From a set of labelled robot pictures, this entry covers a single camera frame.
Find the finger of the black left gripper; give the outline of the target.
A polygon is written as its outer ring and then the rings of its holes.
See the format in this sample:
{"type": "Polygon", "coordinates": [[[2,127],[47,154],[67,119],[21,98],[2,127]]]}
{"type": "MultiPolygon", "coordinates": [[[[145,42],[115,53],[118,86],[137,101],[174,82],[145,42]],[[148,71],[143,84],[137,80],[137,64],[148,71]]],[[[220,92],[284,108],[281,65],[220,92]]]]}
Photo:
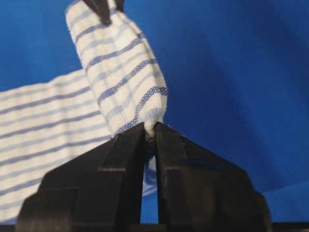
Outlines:
{"type": "Polygon", "coordinates": [[[119,11],[123,11],[124,10],[125,0],[115,0],[115,3],[116,3],[117,10],[119,10],[119,11]]]}
{"type": "Polygon", "coordinates": [[[83,0],[83,2],[99,17],[102,24],[111,23],[107,0],[83,0]]]}

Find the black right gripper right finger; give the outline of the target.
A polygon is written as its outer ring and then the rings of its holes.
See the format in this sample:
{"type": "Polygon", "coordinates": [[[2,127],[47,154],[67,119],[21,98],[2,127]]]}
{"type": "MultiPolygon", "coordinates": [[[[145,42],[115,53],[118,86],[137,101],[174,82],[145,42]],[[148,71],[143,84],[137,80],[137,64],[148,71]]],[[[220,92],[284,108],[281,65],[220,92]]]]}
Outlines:
{"type": "Polygon", "coordinates": [[[269,232],[267,203],[245,170],[155,125],[159,223],[169,232],[269,232]]]}

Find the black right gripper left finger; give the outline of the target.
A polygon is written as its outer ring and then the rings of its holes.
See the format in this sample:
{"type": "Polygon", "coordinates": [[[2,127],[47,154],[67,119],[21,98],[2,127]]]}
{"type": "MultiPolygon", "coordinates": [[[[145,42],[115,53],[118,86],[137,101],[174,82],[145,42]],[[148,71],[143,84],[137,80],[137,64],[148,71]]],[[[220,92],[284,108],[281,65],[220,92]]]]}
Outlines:
{"type": "Polygon", "coordinates": [[[124,232],[140,222],[143,124],[49,171],[25,199],[17,232],[124,232]]]}

